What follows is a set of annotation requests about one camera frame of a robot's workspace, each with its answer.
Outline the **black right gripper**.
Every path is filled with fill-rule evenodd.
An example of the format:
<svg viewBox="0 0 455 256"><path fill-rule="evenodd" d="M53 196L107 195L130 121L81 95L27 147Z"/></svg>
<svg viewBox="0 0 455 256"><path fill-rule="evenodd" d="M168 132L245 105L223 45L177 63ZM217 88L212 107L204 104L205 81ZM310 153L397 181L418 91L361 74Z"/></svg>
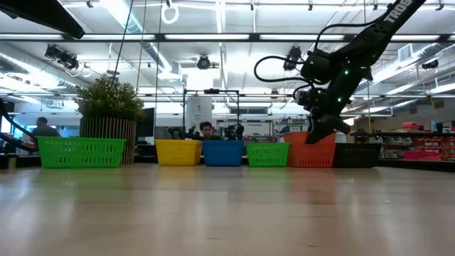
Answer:
<svg viewBox="0 0 455 256"><path fill-rule="evenodd" d="M344 134L350 132L350 126L341 119L341 111L350 103L349 98L320 87L310 87L308 90L298 87L294 91L294 101L309 112L306 144L315 144L334 131Z"/></svg>

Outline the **small orange plastic basket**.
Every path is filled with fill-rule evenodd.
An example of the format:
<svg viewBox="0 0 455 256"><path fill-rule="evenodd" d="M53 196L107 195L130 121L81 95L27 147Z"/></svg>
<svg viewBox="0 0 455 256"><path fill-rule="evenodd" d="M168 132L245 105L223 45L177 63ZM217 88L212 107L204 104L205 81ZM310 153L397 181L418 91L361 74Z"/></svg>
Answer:
<svg viewBox="0 0 455 256"><path fill-rule="evenodd" d="M309 136L309 132L288 132L282 134L282 137L284 138L284 141L290 144L305 144L306 139ZM327 137L324 137L318 142L315 142L315 144L334 144L335 143L335 138L336 138L336 133L333 132L332 134L328 135Z"/></svg>

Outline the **shelf with red bins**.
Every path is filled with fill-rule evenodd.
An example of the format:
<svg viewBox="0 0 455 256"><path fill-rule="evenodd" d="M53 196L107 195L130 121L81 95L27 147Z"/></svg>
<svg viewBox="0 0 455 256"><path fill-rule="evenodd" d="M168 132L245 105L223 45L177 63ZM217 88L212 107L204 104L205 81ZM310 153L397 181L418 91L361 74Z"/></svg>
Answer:
<svg viewBox="0 0 455 256"><path fill-rule="evenodd" d="M351 135L357 143L380 146L379 166L455 174L455 133L359 130Z"/></svg>

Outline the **large orange plastic basket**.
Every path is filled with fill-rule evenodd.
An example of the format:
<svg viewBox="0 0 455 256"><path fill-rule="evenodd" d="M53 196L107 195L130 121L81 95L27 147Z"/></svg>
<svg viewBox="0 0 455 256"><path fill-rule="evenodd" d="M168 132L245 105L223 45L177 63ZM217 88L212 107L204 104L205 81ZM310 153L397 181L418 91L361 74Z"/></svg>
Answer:
<svg viewBox="0 0 455 256"><path fill-rule="evenodd" d="M329 168L333 165L335 144L291 144L287 164L299 168Z"/></svg>

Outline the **large black plastic basket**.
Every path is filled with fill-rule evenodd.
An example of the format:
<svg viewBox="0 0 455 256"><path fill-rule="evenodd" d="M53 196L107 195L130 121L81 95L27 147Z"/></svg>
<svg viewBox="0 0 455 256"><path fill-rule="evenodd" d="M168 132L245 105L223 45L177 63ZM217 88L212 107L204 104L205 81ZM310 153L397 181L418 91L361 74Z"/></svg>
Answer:
<svg viewBox="0 0 455 256"><path fill-rule="evenodd" d="M333 168L372 168L377 166L380 144L337 144Z"/></svg>

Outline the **large green plastic basket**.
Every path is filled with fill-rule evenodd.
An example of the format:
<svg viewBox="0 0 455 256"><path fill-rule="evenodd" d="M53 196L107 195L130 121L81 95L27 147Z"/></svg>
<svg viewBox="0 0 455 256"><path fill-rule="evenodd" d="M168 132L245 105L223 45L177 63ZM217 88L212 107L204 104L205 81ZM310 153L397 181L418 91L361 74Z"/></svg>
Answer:
<svg viewBox="0 0 455 256"><path fill-rule="evenodd" d="M287 165L289 143L246 144L247 160L251 167L283 167Z"/></svg>

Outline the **large blue plastic basket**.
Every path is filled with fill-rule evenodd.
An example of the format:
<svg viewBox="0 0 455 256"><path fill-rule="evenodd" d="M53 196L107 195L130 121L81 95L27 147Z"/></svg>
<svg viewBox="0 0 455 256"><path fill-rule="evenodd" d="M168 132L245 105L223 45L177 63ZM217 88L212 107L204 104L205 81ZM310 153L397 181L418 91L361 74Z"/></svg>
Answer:
<svg viewBox="0 0 455 256"><path fill-rule="evenodd" d="M203 158L206 166L240 166L243 141L203 140Z"/></svg>

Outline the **person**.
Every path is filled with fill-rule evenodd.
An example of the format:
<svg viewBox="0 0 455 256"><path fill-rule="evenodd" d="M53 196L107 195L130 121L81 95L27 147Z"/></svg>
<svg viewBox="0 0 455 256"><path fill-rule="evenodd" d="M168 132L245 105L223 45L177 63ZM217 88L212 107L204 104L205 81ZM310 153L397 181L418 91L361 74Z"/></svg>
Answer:
<svg viewBox="0 0 455 256"><path fill-rule="evenodd" d="M210 122L201 122L200 131L201 131L201 134L199 134L199 135L195 134L193 136L194 139L200 140L200 141L202 141L202 140L223 140L222 137L212 134L213 126Z"/></svg>
<svg viewBox="0 0 455 256"><path fill-rule="evenodd" d="M35 137L59 137L57 129L48 125L48 120L45 117L39 117L36 120L36 128L32 131Z"/></svg>

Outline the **white column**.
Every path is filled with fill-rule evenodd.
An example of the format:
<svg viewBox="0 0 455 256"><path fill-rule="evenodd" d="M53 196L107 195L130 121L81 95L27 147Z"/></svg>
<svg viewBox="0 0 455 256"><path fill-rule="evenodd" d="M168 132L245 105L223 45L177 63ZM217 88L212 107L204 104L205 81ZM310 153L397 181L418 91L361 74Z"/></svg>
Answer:
<svg viewBox="0 0 455 256"><path fill-rule="evenodd" d="M211 97L192 97L186 102L185 125L199 129L201 122L213 121L213 102Z"/></svg>

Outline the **large yellow plastic basket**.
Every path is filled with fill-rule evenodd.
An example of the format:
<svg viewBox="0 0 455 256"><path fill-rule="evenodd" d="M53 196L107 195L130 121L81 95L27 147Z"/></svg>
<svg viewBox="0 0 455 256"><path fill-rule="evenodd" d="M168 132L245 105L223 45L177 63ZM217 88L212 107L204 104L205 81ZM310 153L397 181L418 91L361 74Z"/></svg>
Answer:
<svg viewBox="0 0 455 256"><path fill-rule="evenodd" d="M202 142L198 140L157 139L155 145L161 166L194 166L200 163Z"/></svg>

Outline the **black monitor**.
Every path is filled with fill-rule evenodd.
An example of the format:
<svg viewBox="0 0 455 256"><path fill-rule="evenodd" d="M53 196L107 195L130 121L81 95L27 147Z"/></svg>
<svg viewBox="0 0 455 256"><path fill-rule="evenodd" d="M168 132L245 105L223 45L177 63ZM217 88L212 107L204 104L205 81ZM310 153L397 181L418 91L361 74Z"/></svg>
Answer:
<svg viewBox="0 0 455 256"><path fill-rule="evenodd" d="M143 109L144 116L137 122L136 136L137 137L152 137L154 135L154 117L155 109Z"/></svg>

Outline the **green bushy plant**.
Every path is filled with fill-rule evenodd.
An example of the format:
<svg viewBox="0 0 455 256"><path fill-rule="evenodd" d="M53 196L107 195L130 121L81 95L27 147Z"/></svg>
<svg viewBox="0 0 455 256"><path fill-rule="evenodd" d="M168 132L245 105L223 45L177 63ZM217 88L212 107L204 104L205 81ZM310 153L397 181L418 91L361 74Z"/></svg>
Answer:
<svg viewBox="0 0 455 256"><path fill-rule="evenodd" d="M88 86L76 86L77 111L86 117L112 117L139 121L144 117L144 101L134 86L118 78L101 74Z"/></svg>

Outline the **ribbed wooden planter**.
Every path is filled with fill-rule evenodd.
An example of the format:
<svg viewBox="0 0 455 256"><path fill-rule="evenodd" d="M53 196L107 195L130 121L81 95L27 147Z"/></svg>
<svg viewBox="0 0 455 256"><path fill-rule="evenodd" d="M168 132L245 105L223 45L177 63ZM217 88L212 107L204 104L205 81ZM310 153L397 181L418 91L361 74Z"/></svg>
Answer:
<svg viewBox="0 0 455 256"><path fill-rule="evenodd" d="M124 139L121 165L134 163L137 121L114 117L86 117L80 120L80 137L98 139Z"/></svg>

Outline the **small green plastic basket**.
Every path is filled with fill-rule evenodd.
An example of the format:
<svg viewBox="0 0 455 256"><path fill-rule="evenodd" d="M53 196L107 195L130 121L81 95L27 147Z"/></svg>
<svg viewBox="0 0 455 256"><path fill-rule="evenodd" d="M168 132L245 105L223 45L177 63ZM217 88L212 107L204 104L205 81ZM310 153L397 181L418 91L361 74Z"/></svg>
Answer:
<svg viewBox="0 0 455 256"><path fill-rule="evenodd" d="M47 169L117 168L124 139L38 137L41 166Z"/></svg>

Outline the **black ceiling track lights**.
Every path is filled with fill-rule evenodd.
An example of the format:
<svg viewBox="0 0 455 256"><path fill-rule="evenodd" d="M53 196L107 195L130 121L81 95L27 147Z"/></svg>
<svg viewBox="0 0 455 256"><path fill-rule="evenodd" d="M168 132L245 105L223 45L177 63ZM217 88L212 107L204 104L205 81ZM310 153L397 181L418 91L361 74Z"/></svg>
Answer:
<svg viewBox="0 0 455 256"><path fill-rule="evenodd" d="M56 45L48 45L44 56L51 61L61 64L67 70L77 70L79 68L77 56L60 49Z"/></svg>

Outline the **black frame stand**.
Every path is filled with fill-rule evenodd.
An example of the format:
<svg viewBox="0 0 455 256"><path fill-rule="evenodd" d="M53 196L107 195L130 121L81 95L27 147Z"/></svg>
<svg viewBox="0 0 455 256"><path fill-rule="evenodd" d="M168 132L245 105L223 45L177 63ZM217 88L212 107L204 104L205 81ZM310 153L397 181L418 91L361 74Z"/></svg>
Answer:
<svg viewBox="0 0 455 256"><path fill-rule="evenodd" d="M196 132L199 131L195 127L191 127L189 130L186 129L185 125L185 117L186 117L186 102L191 99L192 97L211 97L212 102L218 98L224 100L224 103L228 106L226 99L232 98L235 100L237 105L237 124L240 123L240 92L238 90L219 90L219 89L205 89L205 90L183 90L182 96L182 130L184 138L192 139Z"/></svg>

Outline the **black overhead frame bar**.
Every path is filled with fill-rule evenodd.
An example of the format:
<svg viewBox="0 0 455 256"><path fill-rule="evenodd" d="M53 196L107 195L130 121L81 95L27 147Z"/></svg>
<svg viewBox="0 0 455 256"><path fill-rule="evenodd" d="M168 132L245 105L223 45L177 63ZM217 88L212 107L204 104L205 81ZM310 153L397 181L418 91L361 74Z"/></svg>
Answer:
<svg viewBox="0 0 455 256"><path fill-rule="evenodd" d="M5 42L66 42L66 43L155 43L155 42L279 42L279 43L313 43L319 39L322 43L348 43L353 40L353 33L323 34L273 34L273 33L89 33L81 39L62 33L0 33L0 41Z"/></svg>

